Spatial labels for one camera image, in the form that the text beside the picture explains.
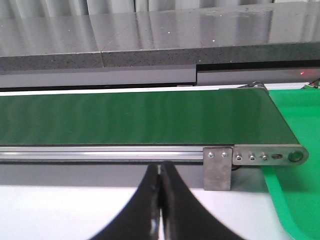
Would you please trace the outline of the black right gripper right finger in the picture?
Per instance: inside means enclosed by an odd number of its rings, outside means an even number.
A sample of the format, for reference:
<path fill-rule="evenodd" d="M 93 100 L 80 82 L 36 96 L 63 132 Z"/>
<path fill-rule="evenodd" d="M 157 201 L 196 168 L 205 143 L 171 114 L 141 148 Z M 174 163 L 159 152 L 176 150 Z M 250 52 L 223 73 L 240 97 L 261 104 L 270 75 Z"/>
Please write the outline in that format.
<path fill-rule="evenodd" d="M 161 164 L 161 194 L 166 240 L 241 240 L 197 200 L 173 162 Z"/>

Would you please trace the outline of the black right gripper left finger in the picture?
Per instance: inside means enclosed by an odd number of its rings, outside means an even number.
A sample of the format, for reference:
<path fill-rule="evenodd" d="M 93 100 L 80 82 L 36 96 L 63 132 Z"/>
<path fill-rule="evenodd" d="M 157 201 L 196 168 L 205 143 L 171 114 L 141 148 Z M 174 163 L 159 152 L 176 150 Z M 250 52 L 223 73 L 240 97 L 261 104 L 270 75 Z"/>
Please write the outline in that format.
<path fill-rule="evenodd" d="M 136 192 L 119 214 L 93 240 L 157 240 L 159 237 L 158 166 L 148 165 Z"/>

